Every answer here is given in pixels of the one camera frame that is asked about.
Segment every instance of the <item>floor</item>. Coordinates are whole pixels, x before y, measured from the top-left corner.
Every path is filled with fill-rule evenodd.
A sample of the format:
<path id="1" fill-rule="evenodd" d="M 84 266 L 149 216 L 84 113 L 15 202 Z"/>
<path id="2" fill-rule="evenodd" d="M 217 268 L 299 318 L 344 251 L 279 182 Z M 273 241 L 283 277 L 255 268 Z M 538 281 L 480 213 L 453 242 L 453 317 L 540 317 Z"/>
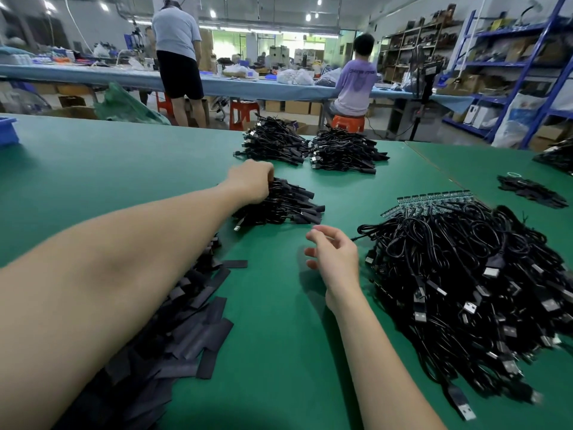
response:
<path id="1" fill-rule="evenodd" d="M 133 95 L 133 97 L 139 100 L 139 93 L 131 92 L 131 94 Z M 58 100 L 58 95 L 45 95 L 44 98 L 52 107 L 54 108 L 61 107 L 60 101 Z M 93 104 L 93 99 L 91 96 L 87 95 L 83 96 L 83 98 L 85 99 L 86 105 L 91 106 Z M 104 93 L 98 93 L 97 99 L 98 101 L 102 102 L 104 99 Z M 147 107 L 157 111 L 155 93 L 152 93 L 149 96 Z M 281 119 L 297 120 L 298 122 L 302 122 L 313 126 L 317 126 L 319 121 L 319 117 L 313 115 L 293 115 L 291 113 L 283 113 L 283 112 L 270 113 L 264 110 L 261 111 L 261 115 L 276 116 Z M 218 120 L 218 118 L 220 118 L 220 114 L 217 114 L 215 112 L 210 112 L 209 117 L 210 117 L 211 129 L 229 129 L 228 107 L 225 109 L 224 121 Z M 388 125 L 389 117 L 390 117 L 390 109 L 381 107 L 374 108 L 374 114 L 371 117 L 369 117 L 366 121 L 366 129 L 364 130 L 365 134 L 371 139 L 383 138 L 384 131 L 386 130 L 386 127 Z M 484 146 L 486 145 L 478 137 L 444 123 L 442 123 L 440 131 L 438 132 L 436 143 L 455 144 L 455 145 L 484 145 Z"/>

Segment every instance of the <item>cable bundle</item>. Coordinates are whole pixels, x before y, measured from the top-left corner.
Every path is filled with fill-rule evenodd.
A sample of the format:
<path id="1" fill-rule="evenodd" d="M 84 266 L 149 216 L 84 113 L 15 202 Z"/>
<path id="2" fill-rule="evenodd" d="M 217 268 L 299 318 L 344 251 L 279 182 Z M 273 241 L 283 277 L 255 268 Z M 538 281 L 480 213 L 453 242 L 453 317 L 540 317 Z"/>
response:
<path id="1" fill-rule="evenodd" d="M 482 395 L 538 403 L 516 361 L 573 326 L 573 276 L 545 235 L 468 192 L 401 198 L 383 217 L 358 233 L 376 242 L 366 261 L 378 298 L 426 375 L 466 420 L 475 415 L 458 374 Z"/>
<path id="2" fill-rule="evenodd" d="M 573 137 L 551 145 L 534 160 L 573 175 Z"/>
<path id="3" fill-rule="evenodd" d="M 302 187 L 293 186 L 285 179 L 275 178 L 269 183 L 269 195 L 259 204 L 247 205 L 235 214 L 239 219 L 235 231 L 241 226 L 264 225 L 266 223 L 282 224 L 287 219 L 297 224 L 316 224 L 322 220 L 324 205 L 310 202 L 315 194 Z"/>
<path id="4" fill-rule="evenodd" d="M 233 323 L 223 318 L 227 299 L 207 300 L 229 268 L 247 267 L 246 261 L 217 260 L 213 250 L 219 246 L 215 236 L 147 325 L 86 385 L 55 430 L 151 428 L 165 413 L 178 378 L 211 379 Z"/>
<path id="5" fill-rule="evenodd" d="M 341 128 L 319 131 L 309 145 L 312 146 L 310 155 L 313 169 L 358 170 L 375 174 L 374 162 L 390 158 L 387 152 L 377 151 L 375 141 Z"/>
<path id="6" fill-rule="evenodd" d="M 254 160 L 279 160 L 291 165 L 303 163 L 308 147 L 306 140 L 294 131 L 296 122 L 288 125 L 276 117 L 257 116 L 257 125 L 243 134 L 245 150 L 233 155 Z"/>
<path id="7" fill-rule="evenodd" d="M 569 206 L 567 200 L 563 196 L 530 179 L 498 175 L 497 180 L 501 183 L 499 186 L 500 190 L 513 191 L 515 194 L 523 196 L 530 201 L 540 203 L 541 205 L 555 209 Z"/>

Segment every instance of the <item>ceiling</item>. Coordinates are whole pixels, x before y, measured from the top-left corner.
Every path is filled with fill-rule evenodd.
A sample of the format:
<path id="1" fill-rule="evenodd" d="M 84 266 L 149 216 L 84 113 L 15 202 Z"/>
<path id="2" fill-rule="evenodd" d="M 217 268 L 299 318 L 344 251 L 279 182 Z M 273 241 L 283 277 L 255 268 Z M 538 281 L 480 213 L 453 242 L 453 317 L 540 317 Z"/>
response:
<path id="1" fill-rule="evenodd" d="M 151 16 L 154 13 L 152 0 L 117 1 L 123 11 L 133 15 Z M 258 3 L 257 0 L 227 0 L 225 9 L 225 0 L 184 0 L 183 9 L 188 10 L 191 4 L 197 3 L 199 20 L 202 22 L 211 20 L 210 10 L 213 9 L 217 14 L 217 21 L 244 21 L 250 24 L 261 21 L 267 25 L 276 23 L 301 27 L 355 29 L 364 17 L 369 15 L 375 2 L 379 3 L 382 0 L 341 0 L 341 3 L 340 0 L 321 1 L 321 5 L 318 5 L 318 0 L 258 0 Z M 310 21 L 306 21 L 307 13 L 311 14 Z"/>

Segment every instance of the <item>red plastic stool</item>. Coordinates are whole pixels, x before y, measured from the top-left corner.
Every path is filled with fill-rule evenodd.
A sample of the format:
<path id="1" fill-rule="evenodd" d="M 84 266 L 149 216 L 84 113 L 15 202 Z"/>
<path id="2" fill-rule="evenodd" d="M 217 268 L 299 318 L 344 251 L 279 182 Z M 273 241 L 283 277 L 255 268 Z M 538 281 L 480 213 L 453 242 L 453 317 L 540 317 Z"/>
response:
<path id="1" fill-rule="evenodd" d="M 343 128 L 348 132 L 364 132 L 364 116 L 348 117 L 348 116 L 334 116 L 332 120 L 333 128 Z"/>
<path id="2" fill-rule="evenodd" d="M 237 111 L 238 120 L 235 122 L 235 112 Z M 243 121 L 250 122 L 250 113 L 255 111 L 259 113 L 261 108 L 258 103 L 253 101 L 231 100 L 231 113 L 229 115 L 229 129 L 234 131 L 243 131 Z"/>
<path id="3" fill-rule="evenodd" d="M 162 108 L 167 111 L 167 114 L 171 117 L 175 117 L 175 113 L 173 113 L 173 104 L 167 95 L 165 95 L 165 101 L 159 100 L 159 93 L 155 92 L 155 99 L 157 101 L 157 111 L 160 111 Z"/>

